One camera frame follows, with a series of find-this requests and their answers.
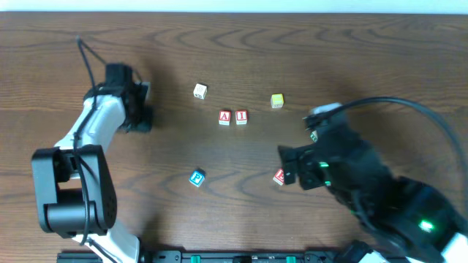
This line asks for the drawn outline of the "red letter A block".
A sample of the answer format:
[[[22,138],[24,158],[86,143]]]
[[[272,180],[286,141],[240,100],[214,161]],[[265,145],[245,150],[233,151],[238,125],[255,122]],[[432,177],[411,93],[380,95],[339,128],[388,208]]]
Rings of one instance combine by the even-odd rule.
[[[231,120],[231,112],[229,110],[219,111],[219,125],[229,126]]]

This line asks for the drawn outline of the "red letter I block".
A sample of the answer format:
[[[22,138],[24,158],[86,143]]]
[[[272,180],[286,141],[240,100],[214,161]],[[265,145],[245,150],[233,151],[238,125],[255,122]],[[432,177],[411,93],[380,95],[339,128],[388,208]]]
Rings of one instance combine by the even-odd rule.
[[[238,110],[235,112],[235,122],[237,125],[245,125],[248,122],[248,112],[246,110]]]

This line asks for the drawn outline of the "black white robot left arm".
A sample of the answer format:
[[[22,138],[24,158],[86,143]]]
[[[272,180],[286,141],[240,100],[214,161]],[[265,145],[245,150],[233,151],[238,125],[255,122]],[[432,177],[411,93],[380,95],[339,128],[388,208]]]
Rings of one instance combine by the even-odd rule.
[[[67,135],[31,157],[41,229],[89,247],[103,262],[152,262],[140,239],[117,219],[117,197],[105,158],[132,106],[145,105],[151,84],[99,84]]]

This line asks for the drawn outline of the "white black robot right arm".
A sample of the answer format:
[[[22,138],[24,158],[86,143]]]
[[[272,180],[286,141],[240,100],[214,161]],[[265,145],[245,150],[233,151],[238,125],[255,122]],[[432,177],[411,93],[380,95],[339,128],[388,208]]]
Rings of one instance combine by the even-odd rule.
[[[287,185],[326,187],[360,225],[395,254],[449,262],[448,251],[467,221],[434,187],[396,177],[370,142],[346,123],[322,131],[311,145],[280,146]]]

